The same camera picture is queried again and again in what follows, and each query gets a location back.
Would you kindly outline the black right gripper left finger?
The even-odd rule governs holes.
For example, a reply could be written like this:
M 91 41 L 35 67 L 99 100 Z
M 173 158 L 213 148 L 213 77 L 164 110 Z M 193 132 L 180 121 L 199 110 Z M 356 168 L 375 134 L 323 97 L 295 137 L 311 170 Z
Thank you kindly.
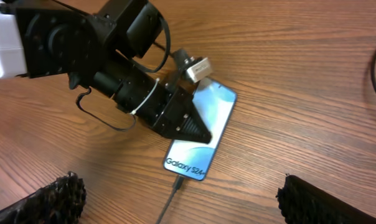
M 0 210 L 0 224 L 76 224 L 86 201 L 83 179 L 70 171 Z

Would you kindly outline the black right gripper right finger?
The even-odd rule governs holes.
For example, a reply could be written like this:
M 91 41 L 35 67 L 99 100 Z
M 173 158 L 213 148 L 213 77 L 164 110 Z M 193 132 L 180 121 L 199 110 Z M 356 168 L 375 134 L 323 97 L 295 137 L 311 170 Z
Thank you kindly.
M 345 203 L 305 180 L 287 175 L 276 194 L 278 208 L 288 224 L 376 223 L 376 218 Z

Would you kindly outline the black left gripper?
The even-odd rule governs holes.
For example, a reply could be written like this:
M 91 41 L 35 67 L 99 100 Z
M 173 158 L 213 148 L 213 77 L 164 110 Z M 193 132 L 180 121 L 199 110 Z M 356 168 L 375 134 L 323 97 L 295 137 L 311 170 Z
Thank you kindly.
M 164 138 L 207 144 L 212 134 L 192 99 L 193 95 L 182 87 L 170 92 L 156 79 L 148 94 L 130 114 L 142 118 L 150 129 Z

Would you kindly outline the Samsung Galaxy smartphone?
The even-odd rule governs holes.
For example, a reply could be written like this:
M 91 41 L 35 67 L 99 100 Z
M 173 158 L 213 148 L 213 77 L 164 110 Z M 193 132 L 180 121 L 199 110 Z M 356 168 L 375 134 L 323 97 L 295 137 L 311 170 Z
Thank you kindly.
M 202 79 L 193 95 L 192 113 L 178 131 L 184 137 L 171 142 L 163 167 L 190 179 L 204 180 L 236 100 L 232 89 L 211 78 Z

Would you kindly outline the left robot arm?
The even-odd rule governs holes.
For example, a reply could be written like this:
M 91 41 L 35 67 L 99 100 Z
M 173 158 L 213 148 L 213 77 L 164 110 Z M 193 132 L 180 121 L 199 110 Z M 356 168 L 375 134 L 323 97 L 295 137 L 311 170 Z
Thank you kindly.
M 167 85 L 140 64 L 164 33 Z M 210 142 L 212 135 L 178 81 L 194 59 L 171 50 L 163 15 L 149 1 L 108 1 L 89 14 L 51 0 L 0 1 L 0 79 L 67 74 L 70 89 L 97 90 L 122 112 L 167 139 Z

